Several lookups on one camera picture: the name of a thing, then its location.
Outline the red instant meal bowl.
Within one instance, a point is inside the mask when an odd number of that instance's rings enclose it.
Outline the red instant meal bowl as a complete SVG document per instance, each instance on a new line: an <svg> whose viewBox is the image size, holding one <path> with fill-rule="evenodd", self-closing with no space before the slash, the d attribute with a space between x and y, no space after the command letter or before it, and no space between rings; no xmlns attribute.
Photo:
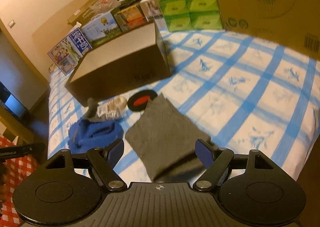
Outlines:
<svg viewBox="0 0 320 227"><path fill-rule="evenodd" d="M148 20L146 20L146 18L141 18L141 19L136 19L136 20L132 20L127 23L124 23L120 27L122 32L127 32L132 29L136 29L137 27L144 26L147 23L148 23Z"/></svg>

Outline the flat brown cardboard box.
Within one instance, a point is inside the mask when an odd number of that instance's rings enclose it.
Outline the flat brown cardboard box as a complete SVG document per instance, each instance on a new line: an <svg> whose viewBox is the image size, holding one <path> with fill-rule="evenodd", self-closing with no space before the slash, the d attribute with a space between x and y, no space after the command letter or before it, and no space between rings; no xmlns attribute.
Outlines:
<svg viewBox="0 0 320 227"><path fill-rule="evenodd" d="M77 9L68 19L67 23L74 26L77 22L80 22L85 15L90 12L90 7L98 0L87 0L79 9Z"/></svg>

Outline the red checked cloth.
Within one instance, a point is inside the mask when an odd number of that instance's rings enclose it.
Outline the red checked cloth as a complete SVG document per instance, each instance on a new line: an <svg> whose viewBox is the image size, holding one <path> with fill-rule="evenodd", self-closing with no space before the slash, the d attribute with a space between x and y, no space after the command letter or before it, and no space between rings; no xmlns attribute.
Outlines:
<svg viewBox="0 0 320 227"><path fill-rule="evenodd" d="M6 137L1 136L1 147L10 147L15 144ZM19 226L22 222L17 214L12 201L15 188L32 174L39 164L33 154L20 158L1 159L1 195L6 195L6 200L1 200L1 226Z"/></svg>

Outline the orange instant meal bowl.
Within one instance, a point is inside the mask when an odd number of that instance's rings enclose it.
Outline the orange instant meal bowl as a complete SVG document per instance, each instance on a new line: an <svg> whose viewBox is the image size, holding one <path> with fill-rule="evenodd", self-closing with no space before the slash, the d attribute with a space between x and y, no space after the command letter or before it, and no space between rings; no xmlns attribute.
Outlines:
<svg viewBox="0 0 320 227"><path fill-rule="evenodd" d="M119 10L114 17L117 23L121 26L128 25L133 21L145 20L145 15L140 7L140 4L135 4Z"/></svg>

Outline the wooden headboard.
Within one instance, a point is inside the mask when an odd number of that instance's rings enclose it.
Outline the wooden headboard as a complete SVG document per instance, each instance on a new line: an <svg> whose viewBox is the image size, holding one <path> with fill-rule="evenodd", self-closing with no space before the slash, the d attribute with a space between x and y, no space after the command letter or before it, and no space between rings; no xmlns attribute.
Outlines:
<svg viewBox="0 0 320 227"><path fill-rule="evenodd" d="M73 27L79 17L88 17L89 8L98 0L73 0L65 7L58 10L32 35L36 45L42 43L54 44L64 37Z"/></svg>

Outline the grey felt cloth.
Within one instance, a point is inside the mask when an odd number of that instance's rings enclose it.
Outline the grey felt cloth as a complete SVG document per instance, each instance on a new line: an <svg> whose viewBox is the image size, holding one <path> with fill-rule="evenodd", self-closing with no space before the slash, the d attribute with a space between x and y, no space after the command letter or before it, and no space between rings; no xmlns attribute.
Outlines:
<svg viewBox="0 0 320 227"><path fill-rule="evenodd" d="M149 100L144 113L125 134L151 181L188 181L204 170L195 142L210 135L182 115L162 94Z"/></svg>

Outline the large brown cardboard carton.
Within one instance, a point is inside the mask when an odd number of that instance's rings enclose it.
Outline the large brown cardboard carton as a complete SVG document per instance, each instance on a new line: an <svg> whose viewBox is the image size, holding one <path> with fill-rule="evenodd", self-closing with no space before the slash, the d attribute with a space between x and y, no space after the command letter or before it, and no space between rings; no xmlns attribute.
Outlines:
<svg viewBox="0 0 320 227"><path fill-rule="evenodd" d="M319 59L319 0L217 0L222 26Z"/></svg>

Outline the green tissue pack bundle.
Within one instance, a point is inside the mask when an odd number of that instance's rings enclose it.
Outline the green tissue pack bundle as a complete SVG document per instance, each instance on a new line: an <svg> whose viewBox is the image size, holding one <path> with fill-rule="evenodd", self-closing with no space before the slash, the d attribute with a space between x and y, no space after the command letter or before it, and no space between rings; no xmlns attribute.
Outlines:
<svg viewBox="0 0 320 227"><path fill-rule="evenodd" d="M222 29L217 0L157 0L170 32Z"/></svg>

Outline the brown open cardboard box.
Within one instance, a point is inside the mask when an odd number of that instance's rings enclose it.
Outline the brown open cardboard box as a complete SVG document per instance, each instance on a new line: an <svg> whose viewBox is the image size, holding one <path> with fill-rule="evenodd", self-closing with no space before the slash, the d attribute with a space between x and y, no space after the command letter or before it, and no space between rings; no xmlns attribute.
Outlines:
<svg viewBox="0 0 320 227"><path fill-rule="evenodd" d="M65 88L82 105L170 77L165 44L152 21L86 53Z"/></svg>

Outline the black red round pad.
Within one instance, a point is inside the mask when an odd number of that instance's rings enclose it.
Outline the black red round pad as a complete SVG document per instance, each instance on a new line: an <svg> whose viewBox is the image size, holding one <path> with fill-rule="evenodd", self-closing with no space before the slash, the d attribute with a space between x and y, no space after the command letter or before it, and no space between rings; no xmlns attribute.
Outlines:
<svg viewBox="0 0 320 227"><path fill-rule="evenodd" d="M154 90L142 90L132 95L127 101L127 107L133 112L146 109L149 100L154 100L158 94Z"/></svg>

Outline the blue checked bed sheet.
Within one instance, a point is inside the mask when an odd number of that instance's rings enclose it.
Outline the blue checked bed sheet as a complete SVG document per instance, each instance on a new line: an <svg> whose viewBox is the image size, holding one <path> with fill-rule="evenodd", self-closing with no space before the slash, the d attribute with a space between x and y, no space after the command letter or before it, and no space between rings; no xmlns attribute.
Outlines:
<svg viewBox="0 0 320 227"><path fill-rule="evenodd" d="M97 102L98 106L115 97L128 101L139 91L154 90L210 135L215 147L238 154L260 150L297 179L319 136L319 62L240 33L160 33L170 77ZM70 127L88 110L65 88L71 74L55 70L51 76L49 156L68 148ZM127 183L151 181L125 139L144 111L126 107L126 114L115 120L124 131L124 154L115 172Z"/></svg>

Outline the cow picture milk box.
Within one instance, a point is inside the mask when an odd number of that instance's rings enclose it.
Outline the cow picture milk box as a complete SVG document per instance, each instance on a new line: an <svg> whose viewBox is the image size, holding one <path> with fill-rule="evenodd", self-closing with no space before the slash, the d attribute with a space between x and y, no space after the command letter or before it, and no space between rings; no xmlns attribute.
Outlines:
<svg viewBox="0 0 320 227"><path fill-rule="evenodd" d="M119 8L96 15L91 21L82 26L81 30L90 45L95 48L121 35L122 31L114 18Z"/></svg>

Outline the white product box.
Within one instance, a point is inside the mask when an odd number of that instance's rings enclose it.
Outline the white product box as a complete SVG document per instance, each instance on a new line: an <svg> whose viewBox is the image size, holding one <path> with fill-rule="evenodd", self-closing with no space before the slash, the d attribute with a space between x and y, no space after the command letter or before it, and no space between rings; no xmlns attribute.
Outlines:
<svg viewBox="0 0 320 227"><path fill-rule="evenodd" d="M143 0L139 5L148 21L162 17L162 12L157 0Z"/></svg>

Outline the blue fluffy towel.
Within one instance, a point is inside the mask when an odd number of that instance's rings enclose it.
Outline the blue fluffy towel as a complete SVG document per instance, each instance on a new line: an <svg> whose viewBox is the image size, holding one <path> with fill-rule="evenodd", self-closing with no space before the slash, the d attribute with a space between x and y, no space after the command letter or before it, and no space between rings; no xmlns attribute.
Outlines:
<svg viewBox="0 0 320 227"><path fill-rule="evenodd" d="M68 148L72 154L86 153L96 147L104 148L123 138L123 128L115 120L93 122L81 118L68 132Z"/></svg>

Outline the cotton swab plastic bag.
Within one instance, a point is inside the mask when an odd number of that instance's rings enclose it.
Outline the cotton swab plastic bag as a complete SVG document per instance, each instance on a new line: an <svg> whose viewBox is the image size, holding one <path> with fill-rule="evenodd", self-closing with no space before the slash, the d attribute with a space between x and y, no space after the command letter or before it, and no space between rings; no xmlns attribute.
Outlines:
<svg viewBox="0 0 320 227"><path fill-rule="evenodd" d="M97 115L99 118L116 120L126 114L127 100L124 97L115 97L106 103L98 106Z"/></svg>

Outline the clear plastic bag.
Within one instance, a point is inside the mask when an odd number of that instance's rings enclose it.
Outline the clear plastic bag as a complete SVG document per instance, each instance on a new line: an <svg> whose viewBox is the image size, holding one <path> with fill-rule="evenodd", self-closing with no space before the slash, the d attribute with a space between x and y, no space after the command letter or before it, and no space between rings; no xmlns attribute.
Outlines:
<svg viewBox="0 0 320 227"><path fill-rule="evenodd" d="M95 14L105 13L120 6L118 0L98 0L90 9Z"/></svg>

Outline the wall light switch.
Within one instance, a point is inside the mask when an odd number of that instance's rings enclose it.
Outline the wall light switch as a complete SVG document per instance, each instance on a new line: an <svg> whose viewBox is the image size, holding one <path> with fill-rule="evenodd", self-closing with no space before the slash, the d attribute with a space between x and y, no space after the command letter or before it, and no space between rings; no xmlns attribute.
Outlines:
<svg viewBox="0 0 320 227"><path fill-rule="evenodd" d="M15 21L14 21L14 20L11 20L11 21L8 23L8 26L9 26L10 28L13 28L15 24L16 24Z"/></svg>

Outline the blue milk carton box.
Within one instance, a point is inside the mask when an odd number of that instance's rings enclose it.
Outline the blue milk carton box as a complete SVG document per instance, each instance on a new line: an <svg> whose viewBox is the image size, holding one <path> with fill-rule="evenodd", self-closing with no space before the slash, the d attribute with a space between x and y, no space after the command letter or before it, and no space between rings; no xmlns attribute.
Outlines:
<svg viewBox="0 0 320 227"><path fill-rule="evenodd" d="M79 60L91 49L92 46L82 30L76 28L58 42L48 55L66 76L76 68Z"/></svg>

